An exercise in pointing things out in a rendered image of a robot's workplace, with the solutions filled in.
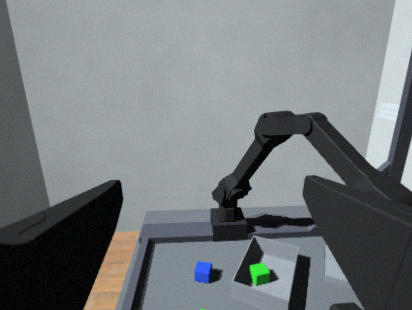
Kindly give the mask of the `blue block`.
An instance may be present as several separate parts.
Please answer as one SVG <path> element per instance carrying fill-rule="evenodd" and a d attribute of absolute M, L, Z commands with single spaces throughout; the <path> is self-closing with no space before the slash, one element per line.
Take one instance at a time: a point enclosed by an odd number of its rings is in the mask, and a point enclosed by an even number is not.
<path fill-rule="evenodd" d="M 212 276 L 212 263 L 197 262 L 195 271 L 195 281 L 210 283 Z"/>

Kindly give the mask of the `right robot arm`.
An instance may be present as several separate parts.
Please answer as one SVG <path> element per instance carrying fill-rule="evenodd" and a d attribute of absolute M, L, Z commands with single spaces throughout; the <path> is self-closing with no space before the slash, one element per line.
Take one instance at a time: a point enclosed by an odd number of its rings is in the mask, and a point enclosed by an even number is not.
<path fill-rule="evenodd" d="M 219 222 L 240 221 L 237 202 L 252 189 L 249 179 L 270 152 L 294 134 L 304 135 L 347 186 L 412 206 L 412 191 L 374 168 L 320 112 L 296 116 L 291 111 L 263 113 L 254 134 L 235 170 L 212 191 L 219 203 Z"/>

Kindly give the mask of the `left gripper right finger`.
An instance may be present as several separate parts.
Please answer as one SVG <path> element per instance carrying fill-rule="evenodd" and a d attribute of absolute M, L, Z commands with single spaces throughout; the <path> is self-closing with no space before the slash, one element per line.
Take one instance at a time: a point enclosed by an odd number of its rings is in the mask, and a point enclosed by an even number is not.
<path fill-rule="evenodd" d="M 303 198 L 364 310 L 412 310 L 412 206 L 316 175 Z"/>

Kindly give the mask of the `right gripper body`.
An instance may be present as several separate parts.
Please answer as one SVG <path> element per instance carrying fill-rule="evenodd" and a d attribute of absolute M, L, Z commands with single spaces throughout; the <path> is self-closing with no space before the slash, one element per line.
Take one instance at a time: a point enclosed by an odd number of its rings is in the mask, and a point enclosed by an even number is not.
<path fill-rule="evenodd" d="M 362 310 L 354 302 L 333 304 L 329 310 Z"/>

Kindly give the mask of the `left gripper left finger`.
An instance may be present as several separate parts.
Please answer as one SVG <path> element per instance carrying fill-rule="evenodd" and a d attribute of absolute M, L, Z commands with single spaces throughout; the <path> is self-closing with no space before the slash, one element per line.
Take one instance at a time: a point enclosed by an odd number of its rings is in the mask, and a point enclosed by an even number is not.
<path fill-rule="evenodd" d="M 0 310 L 84 310 L 122 204 L 110 180 L 0 228 Z"/>

